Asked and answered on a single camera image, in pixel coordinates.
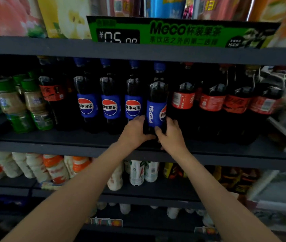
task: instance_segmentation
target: hand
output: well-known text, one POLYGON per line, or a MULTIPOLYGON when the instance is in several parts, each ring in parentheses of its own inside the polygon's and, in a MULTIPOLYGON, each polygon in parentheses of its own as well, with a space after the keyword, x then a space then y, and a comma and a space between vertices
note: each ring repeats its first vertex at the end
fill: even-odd
POLYGON ((145 135, 143 133, 143 123, 145 115, 137 116, 131 120, 124 128, 118 142, 125 143, 130 146, 132 150, 139 147, 145 141, 155 139, 156 136, 152 134, 145 135))
POLYGON ((162 147, 173 158, 181 156, 185 152, 189 153, 177 120, 167 117, 167 133, 163 134, 161 128, 158 126, 155 127, 155 133, 162 147))

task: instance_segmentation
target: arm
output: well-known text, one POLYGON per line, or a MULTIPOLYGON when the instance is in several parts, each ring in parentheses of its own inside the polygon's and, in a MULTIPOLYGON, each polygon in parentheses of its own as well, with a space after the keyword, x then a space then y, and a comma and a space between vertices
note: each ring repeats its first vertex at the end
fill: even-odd
POLYGON ((73 241, 116 167, 143 142, 155 138, 143 134, 144 118, 130 121, 117 142, 38 205, 2 242, 73 241))
POLYGON ((224 241, 280 241, 194 158, 185 145, 176 120, 167 117, 166 135, 158 127, 155 131, 162 147, 186 172, 224 241))

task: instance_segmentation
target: red label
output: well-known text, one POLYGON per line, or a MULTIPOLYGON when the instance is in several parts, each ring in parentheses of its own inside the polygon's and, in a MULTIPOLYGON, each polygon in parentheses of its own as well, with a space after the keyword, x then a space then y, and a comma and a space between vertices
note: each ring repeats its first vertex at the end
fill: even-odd
POLYGON ((40 89, 46 101, 59 101, 65 98, 65 91, 61 85, 40 86, 40 89))
POLYGON ((240 98, 233 95, 227 95, 223 108, 227 112, 242 114, 246 111, 250 103, 250 98, 240 98))
POLYGON ((172 106, 177 109, 191 109, 194 98, 194 93, 173 93, 172 106))
POLYGON ((219 111, 223 107, 226 96, 208 96, 206 94, 201 94, 200 108, 207 111, 219 111))
POLYGON ((196 96, 195 96, 196 101, 200 102, 201 94, 202 94, 202 87, 198 87, 196 90, 196 96))
POLYGON ((279 100, 266 97, 254 97, 249 109, 259 114, 272 114, 277 108, 279 100))

